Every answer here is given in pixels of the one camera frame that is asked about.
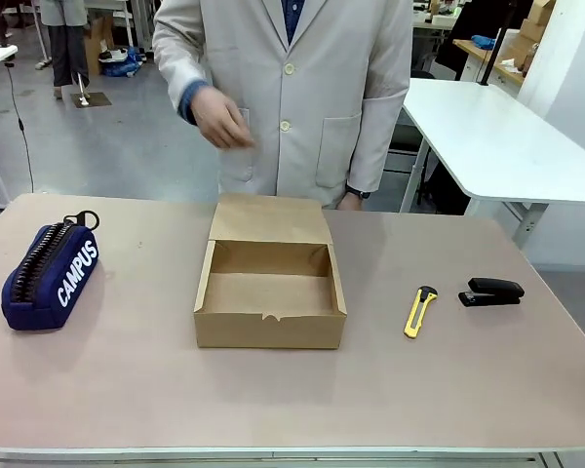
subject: wristwatch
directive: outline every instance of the wristwatch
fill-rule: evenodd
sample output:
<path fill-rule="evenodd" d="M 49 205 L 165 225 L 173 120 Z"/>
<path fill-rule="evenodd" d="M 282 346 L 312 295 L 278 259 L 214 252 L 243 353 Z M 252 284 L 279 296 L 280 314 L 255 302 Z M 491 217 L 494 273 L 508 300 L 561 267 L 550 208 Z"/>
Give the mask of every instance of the wristwatch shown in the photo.
<path fill-rule="evenodd" d="M 344 191 L 346 193 L 352 193 L 354 195 L 357 195 L 358 197 L 360 197 L 360 200 L 368 200 L 369 196 L 371 195 L 370 192 L 361 192 L 360 190 L 356 190 L 355 188 L 350 187 L 349 184 L 345 186 Z"/>

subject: coat sleeve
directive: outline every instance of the coat sleeve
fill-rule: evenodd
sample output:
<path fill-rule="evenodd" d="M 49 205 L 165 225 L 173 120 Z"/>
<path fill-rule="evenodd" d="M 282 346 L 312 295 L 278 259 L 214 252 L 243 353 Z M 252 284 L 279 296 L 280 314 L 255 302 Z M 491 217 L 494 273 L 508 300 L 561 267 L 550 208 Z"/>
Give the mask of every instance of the coat sleeve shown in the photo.
<path fill-rule="evenodd" d="M 369 60 L 362 128 L 349 173 L 349 186 L 379 188 L 388 146 L 410 86 L 412 14 L 410 0 L 386 0 Z"/>
<path fill-rule="evenodd" d="M 154 24 L 154 59 L 178 109 L 184 90 L 194 81 L 206 79 L 199 63 L 205 42 L 200 0 L 165 0 Z"/>

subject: lab coat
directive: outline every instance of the lab coat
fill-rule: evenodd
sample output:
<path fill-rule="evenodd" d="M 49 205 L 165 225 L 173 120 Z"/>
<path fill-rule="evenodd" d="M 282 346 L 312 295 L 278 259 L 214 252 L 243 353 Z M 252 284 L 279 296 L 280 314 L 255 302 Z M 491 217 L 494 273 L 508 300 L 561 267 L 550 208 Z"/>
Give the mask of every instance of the lab coat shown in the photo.
<path fill-rule="evenodd" d="M 85 0 L 41 0 L 41 22 L 46 26 L 87 24 Z"/>
<path fill-rule="evenodd" d="M 411 0 L 306 0 L 290 44 L 281 0 L 165 0 L 155 23 L 173 106 L 205 79 L 205 55 L 256 141 L 220 153 L 220 191 L 334 206 L 347 181 L 379 187 L 410 82 Z"/>

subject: person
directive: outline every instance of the person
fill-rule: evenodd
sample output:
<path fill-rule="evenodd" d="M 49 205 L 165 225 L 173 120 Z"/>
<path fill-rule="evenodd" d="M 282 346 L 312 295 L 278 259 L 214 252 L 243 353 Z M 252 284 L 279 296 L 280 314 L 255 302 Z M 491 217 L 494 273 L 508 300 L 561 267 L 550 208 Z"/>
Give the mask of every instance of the person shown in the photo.
<path fill-rule="evenodd" d="M 85 0 L 41 0 L 41 22 L 48 26 L 54 95 L 62 99 L 62 86 L 89 86 L 89 69 L 85 52 L 84 25 L 87 24 Z"/>
<path fill-rule="evenodd" d="M 221 150 L 220 191 L 361 210 L 409 87 L 411 40 L 410 0 L 165 0 L 153 49 L 178 114 Z"/>

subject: yellow box cutter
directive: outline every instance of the yellow box cutter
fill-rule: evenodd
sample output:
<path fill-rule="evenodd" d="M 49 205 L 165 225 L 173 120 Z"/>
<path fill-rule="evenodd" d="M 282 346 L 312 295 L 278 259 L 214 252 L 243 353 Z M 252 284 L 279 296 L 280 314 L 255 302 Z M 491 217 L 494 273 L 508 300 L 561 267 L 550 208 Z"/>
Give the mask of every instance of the yellow box cutter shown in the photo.
<path fill-rule="evenodd" d="M 429 303 L 438 297 L 438 292 L 431 288 L 430 286 L 421 286 L 418 288 L 418 293 L 416 294 L 416 299 L 413 302 L 413 306 L 411 307 L 411 312 L 409 312 L 408 322 L 406 323 L 406 329 L 403 330 L 403 333 L 406 334 L 408 338 L 414 339 L 418 336 L 418 331 L 420 327 L 422 327 L 422 319 L 425 317 L 425 311 L 427 310 L 427 306 Z M 418 306 L 422 303 L 422 308 L 420 309 L 420 314 L 418 315 L 418 320 L 416 321 L 416 325 L 413 325 L 413 320 L 416 317 L 416 312 L 418 311 Z"/>

